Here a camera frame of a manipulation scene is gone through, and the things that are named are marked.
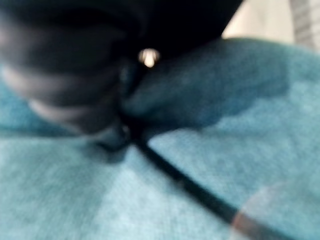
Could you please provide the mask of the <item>right robot hand black cloth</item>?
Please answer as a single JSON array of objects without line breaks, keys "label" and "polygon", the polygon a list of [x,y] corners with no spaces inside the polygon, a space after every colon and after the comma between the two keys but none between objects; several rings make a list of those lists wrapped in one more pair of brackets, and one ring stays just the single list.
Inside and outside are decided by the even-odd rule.
[{"label": "right robot hand black cloth", "polygon": [[233,81],[206,80],[193,54],[218,56],[239,0],[3,0],[0,128],[71,130],[118,151],[237,115]]}]

